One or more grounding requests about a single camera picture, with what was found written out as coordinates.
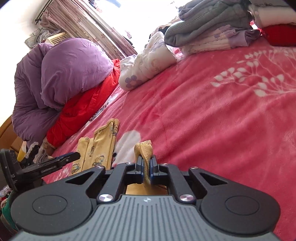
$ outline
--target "stack of clothes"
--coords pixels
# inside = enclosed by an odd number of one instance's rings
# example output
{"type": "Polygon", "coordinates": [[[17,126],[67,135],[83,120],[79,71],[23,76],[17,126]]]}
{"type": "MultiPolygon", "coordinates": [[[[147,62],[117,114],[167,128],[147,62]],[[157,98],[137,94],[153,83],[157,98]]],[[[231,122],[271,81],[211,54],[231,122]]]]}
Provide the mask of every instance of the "stack of clothes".
{"type": "Polygon", "coordinates": [[[192,0],[179,8],[181,21],[165,33],[165,43],[185,54],[249,46],[260,36],[250,26],[248,0],[192,0]]]}
{"type": "Polygon", "coordinates": [[[272,46],[296,46],[296,12],[284,0],[250,0],[256,26],[272,46]]]}

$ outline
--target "purple blanket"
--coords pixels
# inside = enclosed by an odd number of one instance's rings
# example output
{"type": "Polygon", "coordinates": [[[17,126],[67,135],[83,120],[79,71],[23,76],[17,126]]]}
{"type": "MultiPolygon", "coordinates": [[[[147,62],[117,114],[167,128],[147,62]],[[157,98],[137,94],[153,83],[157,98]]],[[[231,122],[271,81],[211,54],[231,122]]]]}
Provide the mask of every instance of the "purple blanket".
{"type": "Polygon", "coordinates": [[[28,146],[41,144],[65,103],[100,84],[112,70],[112,61],[89,40],[38,44],[17,64],[12,114],[15,133],[28,146]]]}

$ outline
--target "silver screw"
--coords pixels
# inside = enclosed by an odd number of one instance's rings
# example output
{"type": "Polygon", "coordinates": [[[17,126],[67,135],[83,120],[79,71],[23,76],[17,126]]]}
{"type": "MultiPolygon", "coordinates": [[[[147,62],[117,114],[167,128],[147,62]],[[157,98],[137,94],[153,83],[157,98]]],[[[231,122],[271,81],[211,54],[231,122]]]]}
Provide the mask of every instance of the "silver screw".
{"type": "Polygon", "coordinates": [[[111,194],[102,194],[99,196],[99,200],[101,202],[109,202],[113,200],[113,196],[111,194]]]}
{"type": "Polygon", "coordinates": [[[191,202],[194,199],[194,197],[190,194],[183,194],[180,196],[180,200],[183,202],[191,202]]]}

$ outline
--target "curtain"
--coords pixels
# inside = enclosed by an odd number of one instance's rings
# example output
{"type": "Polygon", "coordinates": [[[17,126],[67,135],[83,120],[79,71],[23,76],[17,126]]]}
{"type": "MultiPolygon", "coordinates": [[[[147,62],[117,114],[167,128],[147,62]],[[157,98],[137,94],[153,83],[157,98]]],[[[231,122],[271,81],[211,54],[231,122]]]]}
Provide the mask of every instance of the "curtain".
{"type": "Polygon", "coordinates": [[[129,42],[83,0],[53,0],[43,13],[40,25],[52,31],[63,29],[74,38],[89,39],[98,44],[110,59],[137,54],[129,42]]]}

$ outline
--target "green cloth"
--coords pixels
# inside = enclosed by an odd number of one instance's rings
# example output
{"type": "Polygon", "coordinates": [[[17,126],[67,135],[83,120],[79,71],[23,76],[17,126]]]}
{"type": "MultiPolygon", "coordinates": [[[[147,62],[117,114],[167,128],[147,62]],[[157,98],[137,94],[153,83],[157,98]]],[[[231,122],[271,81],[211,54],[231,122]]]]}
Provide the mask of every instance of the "green cloth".
{"type": "Polygon", "coordinates": [[[12,220],[11,213],[10,213],[10,207],[11,207],[11,204],[10,204],[11,198],[10,197],[12,197],[12,193],[8,196],[7,203],[6,203],[5,207],[2,208],[2,215],[4,216],[6,221],[9,223],[9,225],[13,229],[17,230],[17,228],[15,226],[15,222],[12,220]]]}

